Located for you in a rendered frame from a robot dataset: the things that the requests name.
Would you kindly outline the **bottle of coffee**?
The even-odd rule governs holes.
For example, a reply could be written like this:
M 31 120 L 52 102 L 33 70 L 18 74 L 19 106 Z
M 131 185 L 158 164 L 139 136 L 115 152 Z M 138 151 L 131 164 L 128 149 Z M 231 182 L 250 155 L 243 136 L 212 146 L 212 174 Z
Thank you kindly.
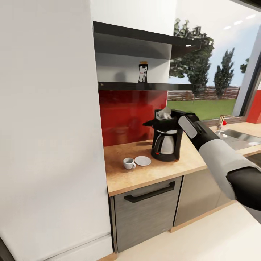
M 148 71 L 147 61 L 140 62 L 139 71 L 140 71 L 139 83 L 147 83 L 147 71 Z

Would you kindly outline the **coffee cup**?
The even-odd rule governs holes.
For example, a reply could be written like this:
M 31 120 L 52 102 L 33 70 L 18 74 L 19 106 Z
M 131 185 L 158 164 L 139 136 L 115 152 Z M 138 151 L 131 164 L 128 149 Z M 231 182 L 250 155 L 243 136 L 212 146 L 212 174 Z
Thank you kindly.
M 132 159 L 132 158 L 125 158 L 123 163 L 124 163 L 124 166 L 126 169 L 135 169 L 136 168 L 134 159 Z

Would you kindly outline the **paper coffee filter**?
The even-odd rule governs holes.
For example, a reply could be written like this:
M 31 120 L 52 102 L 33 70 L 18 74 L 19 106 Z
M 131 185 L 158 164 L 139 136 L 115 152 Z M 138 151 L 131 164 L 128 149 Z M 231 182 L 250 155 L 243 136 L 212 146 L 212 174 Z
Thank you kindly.
M 166 113 L 167 115 L 171 115 L 171 109 L 168 108 L 168 107 L 165 107 L 162 111 L 159 111 L 159 112 L 158 112 L 159 116 L 160 116 L 162 113 Z

